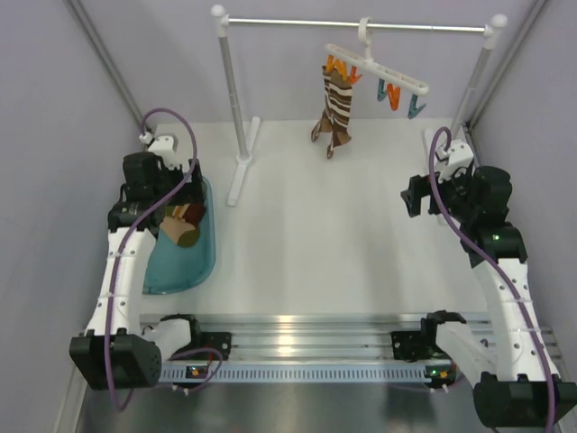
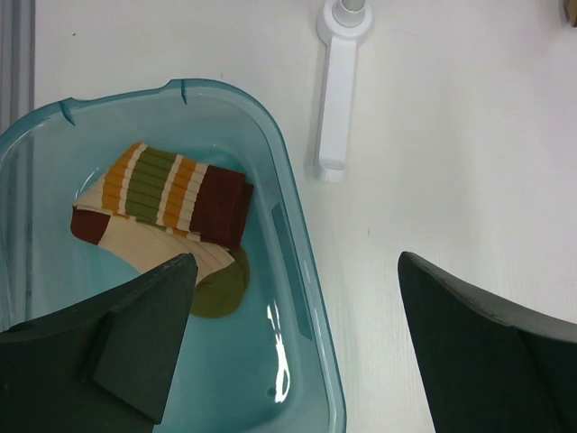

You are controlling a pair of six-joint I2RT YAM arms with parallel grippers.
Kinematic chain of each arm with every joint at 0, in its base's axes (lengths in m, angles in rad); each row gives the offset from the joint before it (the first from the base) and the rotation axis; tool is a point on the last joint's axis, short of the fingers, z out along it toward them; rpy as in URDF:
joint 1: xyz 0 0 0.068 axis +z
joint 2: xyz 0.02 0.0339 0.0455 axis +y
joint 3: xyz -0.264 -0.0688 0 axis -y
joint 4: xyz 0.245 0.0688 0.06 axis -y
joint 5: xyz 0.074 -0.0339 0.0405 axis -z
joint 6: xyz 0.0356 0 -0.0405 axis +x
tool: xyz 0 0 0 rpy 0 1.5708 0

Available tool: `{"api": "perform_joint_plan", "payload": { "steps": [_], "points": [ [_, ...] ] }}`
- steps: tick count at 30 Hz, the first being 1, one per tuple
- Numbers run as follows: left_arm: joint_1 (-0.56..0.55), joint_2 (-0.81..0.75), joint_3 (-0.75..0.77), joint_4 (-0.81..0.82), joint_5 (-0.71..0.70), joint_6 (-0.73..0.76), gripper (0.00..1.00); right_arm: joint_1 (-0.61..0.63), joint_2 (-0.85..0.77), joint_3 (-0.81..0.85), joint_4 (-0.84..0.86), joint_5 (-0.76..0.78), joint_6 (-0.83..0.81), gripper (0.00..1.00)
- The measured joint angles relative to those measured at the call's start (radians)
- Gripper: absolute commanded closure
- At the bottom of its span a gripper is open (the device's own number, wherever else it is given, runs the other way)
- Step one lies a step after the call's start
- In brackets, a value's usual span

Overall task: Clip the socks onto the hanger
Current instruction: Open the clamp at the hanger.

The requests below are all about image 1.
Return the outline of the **tan striped sock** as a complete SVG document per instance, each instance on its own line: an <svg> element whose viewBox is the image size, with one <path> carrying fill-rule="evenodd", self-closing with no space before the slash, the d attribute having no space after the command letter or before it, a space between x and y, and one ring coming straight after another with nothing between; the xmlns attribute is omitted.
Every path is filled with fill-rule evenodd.
<svg viewBox="0 0 577 433"><path fill-rule="evenodd" d="M166 216L198 226L206 213L206 206L202 203L187 203L166 207Z"/></svg>
<svg viewBox="0 0 577 433"><path fill-rule="evenodd" d="M166 216L160 224L160 230L176 245L182 248L193 247L199 237L199 229L190 223Z"/></svg>

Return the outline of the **white clip hanger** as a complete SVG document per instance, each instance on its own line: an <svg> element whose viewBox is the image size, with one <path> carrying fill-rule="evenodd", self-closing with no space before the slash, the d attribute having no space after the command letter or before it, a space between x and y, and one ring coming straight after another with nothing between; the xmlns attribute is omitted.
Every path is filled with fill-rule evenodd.
<svg viewBox="0 0 577 433"><path fill-rule="evenodd" d="M369 72L419 97L426 96L429 93L429 86L425 82L383 66L374 60L371 53L370 22L370 17L363 17L359 21L357 36L359 42L364 47L363 54L357 54L332 43L327 43L325 49L329 54L335 56L338 60L345 61L349 66L354 66L361 71Z"/></svg>

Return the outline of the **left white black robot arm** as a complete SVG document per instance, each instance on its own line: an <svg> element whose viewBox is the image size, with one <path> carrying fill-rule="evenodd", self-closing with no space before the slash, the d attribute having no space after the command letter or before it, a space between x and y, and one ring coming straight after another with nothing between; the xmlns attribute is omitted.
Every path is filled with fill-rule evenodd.
<svg viewBox="0 0 577 433"><path fill-rule="evenodd" d="M107 215L108 255L92 318L69 344L69 355L96 391L151 388L175 353L193 358L204 338L190 314L168 315L142 333L140 306L148 263L165 218L180 198L181 170L169 169L153 152L124 157L120 198Z"/></svg>

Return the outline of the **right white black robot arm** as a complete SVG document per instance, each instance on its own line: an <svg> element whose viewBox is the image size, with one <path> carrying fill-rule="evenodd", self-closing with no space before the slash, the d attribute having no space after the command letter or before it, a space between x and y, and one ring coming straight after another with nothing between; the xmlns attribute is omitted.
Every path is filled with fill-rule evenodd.
<svg viewBox="0 0 577 433"><path fill-rule="evenodd" d="M496 349L476 338L457 312L438 310L421 321L420 345L431 357L448 355L472 386L481 423L499 428L554 425L576 406L576 384L564 381L548 354L528 287L527 250L508 222L509 174L496 167L459 169L449 180L416 175L400 196L408 214L441 216L459 237L481 285Z"/></svg>

